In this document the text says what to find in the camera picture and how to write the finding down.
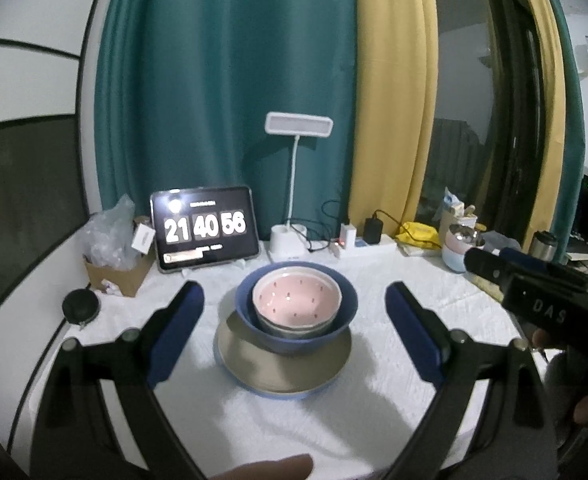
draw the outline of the thermos lid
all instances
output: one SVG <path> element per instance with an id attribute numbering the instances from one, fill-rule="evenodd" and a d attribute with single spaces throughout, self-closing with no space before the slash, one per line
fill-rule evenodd
<path id="1" fill-rule="evenodd" d="M 78 288 L 63 300 L 63 315 L 71 324 L 85 326 L 98 316 L 99 301 L 91 290 Z"/>
<path id="2" fill-rule="evenodd" d="M 542 244 L 550 247 L 558 246 L 558 239 L 549 231 L 536 231 L 534 237 Z"/>

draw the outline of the teal curtain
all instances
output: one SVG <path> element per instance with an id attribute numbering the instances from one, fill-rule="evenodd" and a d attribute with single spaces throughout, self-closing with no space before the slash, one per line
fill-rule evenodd
<path id="1" fill-rule="evenodd" d="M 551 231 L 558 238 L 554 260 L 559 262 L 565 254 L 581 190 L 585 160 L 585 122 L 581 85 L 565 14 L 559 0 L 550 2 L 561 38 L 565 72 L 565 147 L 561 182 L 551 227 Z"/>
<path id="2" fill-rule="evenodd" d="M 103 207 L 128 193 L 145 213 L 155 190 L 246 184 L 268 238 L 285 220 L 293 139 L 268 136 L 264 120 L 296 112 L 334 129 L 301 140 L 294 216 L 335 231 L 355 94 L 356 0 L 112 0 L 95 98 Z M 321 212 L 328 200 L 336 219 Z"/>

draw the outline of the table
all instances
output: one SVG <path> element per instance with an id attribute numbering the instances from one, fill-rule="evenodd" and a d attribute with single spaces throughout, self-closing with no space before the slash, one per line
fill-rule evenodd
<path id="1" fill-rule="evenodd" d="M 448 270 L 439 257 L 408 257 L 397 251 L 339 261 L 321 251 L 311 261 L 335 268 L 354 284 L 359 311 L 350 325 L 352 354 L 341 375 L 305 400 L 255 396 L 214 361 L 215 331 L 234 310 L 236 286 L 248 273 L 269 263 L 263 246 L 260 256 L 245 265 L 226 264 L 184 274 L 161 274 L 154 266 L 136 298 L 100 294 L 97 319 L 82 330 L 71 326 L 66 337 L 74 336 L 85 345 L 113 340 L 128 327 L 142 326 L 186 280 L 195 280 L 205 292 L 203 315 L 172 376 L 154 392 L 203 472 L 211 476 L 243 463 L 308 452 L 314 457 L 314 480 L 364 476 L 397 457 L 434 394 L 433 387 L 420 380 L 387 318 L 384 292 L 389 283 L 404 281 L 445 325 L 466 330 L 477 340 L 507 344 L 519 333 L 497 302 L 465 276 Z M 42 378 L 29 400 L 33 418 L 43 386 Z M 113 388 L 106 384 L 104 392 L 124 454 L 142 464 L 118 413 Z M 470 435 L 483 395 L 484 388 L 477 387 L 459 435 Z"/>

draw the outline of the thermos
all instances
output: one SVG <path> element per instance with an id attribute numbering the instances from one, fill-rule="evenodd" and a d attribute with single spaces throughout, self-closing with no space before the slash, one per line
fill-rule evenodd
<path id="1" fill-rule="evenodd" d="M 551 262 L 558 247 L 558 240 L 548 231 L 536 231 L 532 238 L 530 245 L 530 256 L 543 260 L 544 262 Z"/>

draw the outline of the white card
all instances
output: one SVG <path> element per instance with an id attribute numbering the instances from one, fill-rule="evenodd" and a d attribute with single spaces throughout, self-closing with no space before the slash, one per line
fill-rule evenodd
<path id="1" fill-rule="evenodd" d="M 134 233 L 134 239 L 132 240 L 132 248 L 136 249 L 139 253 L 148 254 L 155 234 L 156 232 L 151 227 L 145 224 L 138 224 Z"/>

